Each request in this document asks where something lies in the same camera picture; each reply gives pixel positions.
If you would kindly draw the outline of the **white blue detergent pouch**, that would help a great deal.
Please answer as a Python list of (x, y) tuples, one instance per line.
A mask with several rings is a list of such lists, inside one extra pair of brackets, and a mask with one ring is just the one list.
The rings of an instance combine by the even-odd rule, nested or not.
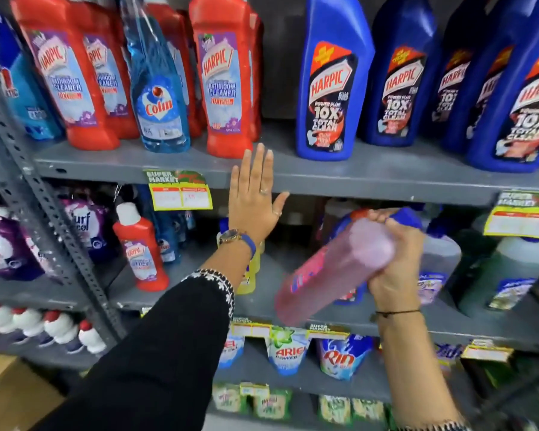
[(228, 333), (221, 356), (218, 362), (218, 369), (229, 368), (243, 354), (245, 337)]

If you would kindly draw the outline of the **dark blue toilet cleaner bottle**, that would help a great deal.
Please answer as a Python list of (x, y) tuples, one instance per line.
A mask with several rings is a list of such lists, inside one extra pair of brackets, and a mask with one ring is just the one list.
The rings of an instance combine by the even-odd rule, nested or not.
[(461, 82), (441, 147), (465, 154), (537, 0), (498, 0), (478, 35), (474, 56)]
[(437, 76), (420, 126), (425, 137), (440, 139), (446, 132), (467, 68), (482, 43), (488, 1), (463, 0), (447, 23)]
[(372, 26), (360, 137), (370, 145), (411, 146), (440, 63), (441, 38), (429, 0), (386, 0)]
[(350, 158), (374, 55), (359, 0), (306, 0), (295, 129), (299, 157)]
[(539, 169), (539, 0), (520, 28), (509, 62), (476, 125), (466, 162), (488, 172)]

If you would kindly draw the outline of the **pink liquid cleaner bottle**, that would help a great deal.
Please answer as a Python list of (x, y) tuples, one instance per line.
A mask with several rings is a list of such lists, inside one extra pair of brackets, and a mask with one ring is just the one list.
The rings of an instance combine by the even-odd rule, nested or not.
[(281, 326), (294, 327), (358, 288), (395, 256), (385, 224), (362, 218), (319, 249), (289, 275), (275, 295)]

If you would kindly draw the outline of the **person's right forearm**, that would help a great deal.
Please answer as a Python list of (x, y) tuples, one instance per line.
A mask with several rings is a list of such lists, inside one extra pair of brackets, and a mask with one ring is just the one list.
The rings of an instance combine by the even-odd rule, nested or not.
[(472, 431), (440, 368), (421, 311), (375, 314), (398, 431)]

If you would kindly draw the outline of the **clear blue glass cleaner bottle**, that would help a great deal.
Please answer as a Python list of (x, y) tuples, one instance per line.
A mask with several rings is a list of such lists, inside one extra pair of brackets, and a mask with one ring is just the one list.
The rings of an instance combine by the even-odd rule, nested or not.
[(153, 153), (189, 150), (186, 105), (174, 59), (144, 0), (119, 0), (130, 56), (130, 96), (141, 140)]

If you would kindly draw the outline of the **person's right hand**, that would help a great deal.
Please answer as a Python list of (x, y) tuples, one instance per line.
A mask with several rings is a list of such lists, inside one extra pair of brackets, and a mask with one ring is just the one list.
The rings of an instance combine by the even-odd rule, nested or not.
[(367, 282), (376, 313), (391, 315), (419, 311), (418, 276), (423, 255), (424, 233), (405, 225), (384, 225), (395, 242), (391, 262)]

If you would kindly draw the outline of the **person's left hand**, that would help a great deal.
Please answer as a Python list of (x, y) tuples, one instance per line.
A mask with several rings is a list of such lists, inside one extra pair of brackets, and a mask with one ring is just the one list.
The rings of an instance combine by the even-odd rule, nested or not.
[(251, 167), (255, 151), (247, 149), (240, 167), (240, 196), (228, 201), (229, 228), (247, 233), (259, 245), (273, 231), (279, 219), (275, 219), (271, 206), (275, 198), (273, 189), (272, 150), (265, 148), (263, 177), (260, 189), (251, 189)]

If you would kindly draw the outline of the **purple detergent pouch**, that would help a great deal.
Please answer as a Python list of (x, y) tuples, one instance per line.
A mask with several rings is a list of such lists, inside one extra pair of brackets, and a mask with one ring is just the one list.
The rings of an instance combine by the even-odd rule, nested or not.
[(102, 264), (113, 259), (115, 252), (105, 228), (107, 209), (88, 198), (62, 198), (60, 201), (93, 263)]
[(7, 207), (0, 206), (0, 278), (31, 282), (44, 274)]

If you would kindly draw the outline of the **light blue cleaner bottle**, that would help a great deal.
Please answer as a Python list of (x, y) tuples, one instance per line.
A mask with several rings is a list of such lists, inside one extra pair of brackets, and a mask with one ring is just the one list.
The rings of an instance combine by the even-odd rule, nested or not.
[(0, 12), (0, 91), (15, 120), (35, 141), (65, 136), (54, 105), (38, 79), (18, 33)]

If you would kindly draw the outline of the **small blue spray bottle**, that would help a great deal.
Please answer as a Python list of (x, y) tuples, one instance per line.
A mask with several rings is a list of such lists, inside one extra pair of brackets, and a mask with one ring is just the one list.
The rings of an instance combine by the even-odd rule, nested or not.
[(153, 207), (149, 187), (136, 184), (135, 188), (142, 215), (153, 224), (163, 263), (165, 265), (179, 264), (180, 249), (188, 244), (189, 233), (195, 228), (193, 213), (189, 210), (157, 211)]

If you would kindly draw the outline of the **small red cleaner bottle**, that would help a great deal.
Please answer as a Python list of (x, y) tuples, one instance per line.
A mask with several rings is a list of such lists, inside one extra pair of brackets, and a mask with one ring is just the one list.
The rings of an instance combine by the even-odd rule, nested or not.
[(116, 206), (113, 231), (136, 279), (136, 288), (146, 292), (165, 291), (169, 278), (160, 255), (155, 228), (141, 216), (136, 205), (123, 202)]

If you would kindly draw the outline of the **yellow green shelf price tag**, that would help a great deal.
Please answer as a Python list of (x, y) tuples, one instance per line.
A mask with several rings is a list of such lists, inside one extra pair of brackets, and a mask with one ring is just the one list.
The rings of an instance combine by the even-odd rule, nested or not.
[(345, 326), (314, 322), (308, 322), (305, 325), (305, 330), (306, 337), (310, 340), (346, 340), (351, 334), (350, 329)]
[(539, 239), (539, 191), (501, 191), (485, 222), (483, 235)]
[(467, 360), (508, 362), (514, 351), (511, 347), (496, 345), (489, 339), (474, 339), (464, 348), (460, 357)]
[(251, 319), (248, 317), (233, 317), (229, 333), (237, 337), (268, 338), (272, 328), (271, 321)]
[(144, 170), (155, 211), (212, 210), (205, 177), (196, 171)]

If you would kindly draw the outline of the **green liquid cleaner bottle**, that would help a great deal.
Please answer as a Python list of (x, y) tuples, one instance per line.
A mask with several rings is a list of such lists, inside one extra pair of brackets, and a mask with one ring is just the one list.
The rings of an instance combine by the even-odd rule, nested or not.
[(504, 237), (481, 263), (457, 307), (467, 317), (515, 307), (539, 280), (539, 239)]

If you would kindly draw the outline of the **yellow liquid bottle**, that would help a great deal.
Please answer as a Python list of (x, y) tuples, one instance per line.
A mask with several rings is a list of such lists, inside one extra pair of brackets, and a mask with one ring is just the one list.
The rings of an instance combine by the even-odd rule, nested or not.
[[(219, 232), (216, 235), (216, 244), (217, 246), (220, 246), (222, 234), (224, 234), (229, 229), (228, 218), (222, 217), (219, 220), (218, 224), (219, 224)], [(248, 264), (244, 277), (242, 281), (240, 282), (239, 287), (237, 288), (237, 291), (236, 291), (237, 295), (249, 295), (255, 291), (256, 276), (260, 270), (260, 265), (261, 265), (260, 257), (261, 257), (261, 253), (263, 252), (263, 249), (264, 249), (264, 242), (262, 242), (257, 247), (256, 253), (254, 254), (253, 258)]]

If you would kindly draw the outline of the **person's left forearm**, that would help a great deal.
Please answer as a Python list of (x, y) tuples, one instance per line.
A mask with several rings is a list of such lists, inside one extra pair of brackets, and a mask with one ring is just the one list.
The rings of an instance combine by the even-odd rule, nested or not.
[(31, 431), (202, 431), (233, 315), (232, 286), (251, 256), (245, 243), (221, 245)]

